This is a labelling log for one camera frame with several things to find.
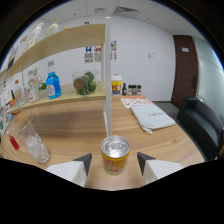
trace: jar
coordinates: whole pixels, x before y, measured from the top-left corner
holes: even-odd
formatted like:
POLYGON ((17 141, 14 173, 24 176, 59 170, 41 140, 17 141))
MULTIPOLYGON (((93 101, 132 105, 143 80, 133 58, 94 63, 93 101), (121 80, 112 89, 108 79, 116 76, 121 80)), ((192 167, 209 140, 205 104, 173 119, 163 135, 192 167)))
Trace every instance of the jar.
POLYGON ((132 95, 136 95, 136 94, 137 94, 136 85, 132 85, 132 95))
POLYGON ((97 91, 97 70, 73 72, 73 86, 77 95, 89 95, 97 91))
POLYGON ((132 95, 132 85, 128 85, 128 95, 132 95))
POLYGON ((141 85, 137 85, 137 95, 141 95, 141 85))

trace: clear plastic cup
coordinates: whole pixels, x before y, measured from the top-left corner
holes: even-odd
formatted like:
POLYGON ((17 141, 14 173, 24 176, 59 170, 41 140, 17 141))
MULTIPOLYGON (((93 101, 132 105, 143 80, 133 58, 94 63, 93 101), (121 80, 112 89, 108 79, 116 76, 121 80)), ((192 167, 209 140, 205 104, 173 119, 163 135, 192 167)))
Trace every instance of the clear plastic cup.
POLYGON ((35 131, 31 119, 25 118, 15 124, 15 133, 27 152, 39 163, 49 160, 49 153, 42 139, 35 131))

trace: wooden shelf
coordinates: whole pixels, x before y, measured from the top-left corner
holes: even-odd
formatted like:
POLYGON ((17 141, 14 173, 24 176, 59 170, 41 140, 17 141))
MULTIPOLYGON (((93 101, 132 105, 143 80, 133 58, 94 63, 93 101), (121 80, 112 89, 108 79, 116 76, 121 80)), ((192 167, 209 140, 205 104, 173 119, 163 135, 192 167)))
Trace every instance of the wooden shelf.
POLYGON ((42 90, 42 91, 44 91, 45 96, 42 96, 38 101, 34 103, 25 103, 19 108, 15 105, 8 111, 8 113, 10 114, 10 113, 23 111, 27 109, 62 104, 62 103, 106 100, 105 83, 103 81, 97 82, 97 91, 95 93, 92 93, 90 95, 85 95, 85 96, 76 95, 75 88, 72 84, 61 86, 62 94, 60 97, 55 99, 48 98, 46 93, 47 90, 42 90))
POLYGON ((9 69, 5 79, 53 54, 86 46, 103 46, 104 42, 105 24, 87 24, 63 30, 44 38, 28 49, 9 69))

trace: blue bottle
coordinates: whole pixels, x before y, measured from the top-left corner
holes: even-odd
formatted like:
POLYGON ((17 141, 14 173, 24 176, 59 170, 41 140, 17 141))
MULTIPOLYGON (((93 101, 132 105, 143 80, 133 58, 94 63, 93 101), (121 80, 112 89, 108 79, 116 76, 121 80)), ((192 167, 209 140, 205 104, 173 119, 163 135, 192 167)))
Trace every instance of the blue bottle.
POLYGON ((55 74, 54 61, 48 62, 48 78, 46 80, 47 94, 49 99, 61 96, 59 77, 55 74))

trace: ceiling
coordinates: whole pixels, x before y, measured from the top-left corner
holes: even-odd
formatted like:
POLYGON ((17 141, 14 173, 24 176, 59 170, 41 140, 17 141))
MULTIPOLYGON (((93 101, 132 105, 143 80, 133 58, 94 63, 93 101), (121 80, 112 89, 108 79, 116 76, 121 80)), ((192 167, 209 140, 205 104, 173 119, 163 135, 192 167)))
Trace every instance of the ceiling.
POLYGON ((60 24, 87 16, 125 16, 157 26, 172 35, 190 35, 205 40, 180 14, 151 0, 72 0, 52 9, 41 19, 52 23, 57 18, 60 24), (103 8, 105 12, 97 13, 97 8, 103 8))

